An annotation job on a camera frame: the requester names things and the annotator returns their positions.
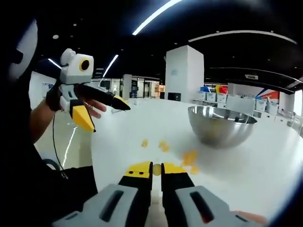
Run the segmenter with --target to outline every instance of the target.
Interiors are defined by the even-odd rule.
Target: table surface
[[[131,110],[112,113],[109,107],[92,136],[92,162],[98,190],[118,183],[131,164],[152,161],[180,165],[184,152],[198,149],[195,185],[202,185],[230,205],[231,210],[276,214],[297,185],[303,163],[303,139],[284,125],[258,119],[252,135],[232,149],[213,149],[193,133],[186,104],[162,99],[139,100]],[[144,139],[148,146],[141,147]],[[168,153],[159,141],[170,145]],[[160,192],[160,176],[153,190]]]

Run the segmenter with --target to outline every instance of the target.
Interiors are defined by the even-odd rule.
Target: person's hand
[[[94,108],[102,112],[106,111],[106,106],[96,100],[85,100],[84,105],[87,107],[89,114],[98,119],[101,118],[101,114],[94,110]]]
[[[267,222],[268,222],[268,220],[261,215],[247,213],[247,212],[243,212],[243,211],[233,211],[233,213],[239,214],[240,216],[247,218],[248,220],[255,221],[259,224],[267,224]]]

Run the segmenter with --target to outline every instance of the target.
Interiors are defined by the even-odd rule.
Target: floor
[[[58,158],[64,169],[92,165],[91,133],[76,126],[71,117],[57,112],[54,121],[54,141]],[[53,146],[53,122],[35,144],[41,156],[55,158]]]

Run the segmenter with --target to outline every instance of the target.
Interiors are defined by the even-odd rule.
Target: ceiling light
[[[109,68],[112,66],[112,64],[115,62],[115,60],[116,60],[118,57],[119,57],[118,54],[116,54],[116,55],[114,56],[114,58],[112,59],[112,61],[111,61],[110,64],[108,65],[108,67],[107,67],[107,69],[105,70],[105,72],[104,72],[104,74],[103,74],[102,77],[104,77],[104,76],[107,74]]]
[[[133,32],[133,35],[138,35],[139,32],[143,28],[145,28],[152,20],[154,20],[157,16],[159,16],[161,13],[163,13],[168,8],[172,7],[173,5],[177,4],[178,2],[181,2],[182,0],[170,0],[168,3],[166,3],[164,6],[159,8],[157,11],[155,11],[153,14],[151,14],[142,24],[140,24],[139,27]]]
[[[54,62],[52,59],[49,58],[48,60],[50,61],[50,63],[57,66],[59,69],[61,69],[60,65],[58,65],[56,62]]]

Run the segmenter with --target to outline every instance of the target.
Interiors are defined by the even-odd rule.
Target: person's arm
[[[52,111],[45,100],[43,100],[36,109],[32,110],[29,120],[29,129],[32,142],[36,143],[53,119],[56,112]]]

